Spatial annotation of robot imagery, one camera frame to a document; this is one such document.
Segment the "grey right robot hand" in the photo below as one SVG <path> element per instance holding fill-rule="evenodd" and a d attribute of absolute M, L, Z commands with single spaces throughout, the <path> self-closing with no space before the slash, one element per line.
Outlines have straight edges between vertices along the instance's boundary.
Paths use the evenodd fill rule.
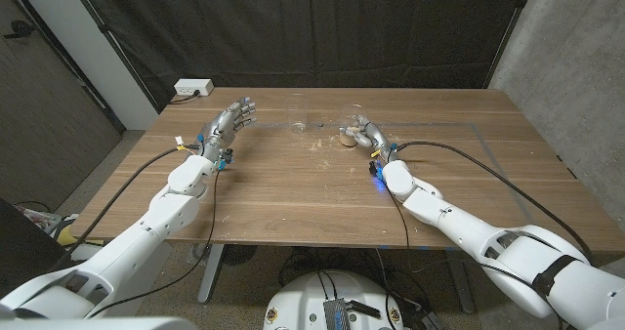
<path fill-rule="evenodd" d="M 398 160 L 397 154 L 392 149 L 392 144 L 378 126 L 363 114 L 353 115 L 347 124 L 339 127 L 339 133 L 340 140 L 344 145 L 373 147 L 380 151 L 380 155 L 386 162 Z"/>

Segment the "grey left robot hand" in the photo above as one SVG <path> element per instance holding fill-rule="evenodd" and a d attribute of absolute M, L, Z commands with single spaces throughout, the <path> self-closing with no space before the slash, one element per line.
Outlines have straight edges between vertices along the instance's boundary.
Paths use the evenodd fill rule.
<path fill-rule="evenodd" d="M 236 133 L 257 120 L 253 117 L 255 111 L 256 103 L 250 98 L 241 98 L 223 110 L 203 133 L 204 142 L 200 155 L 216 162 L 222 152 L 232 144 Z"/>

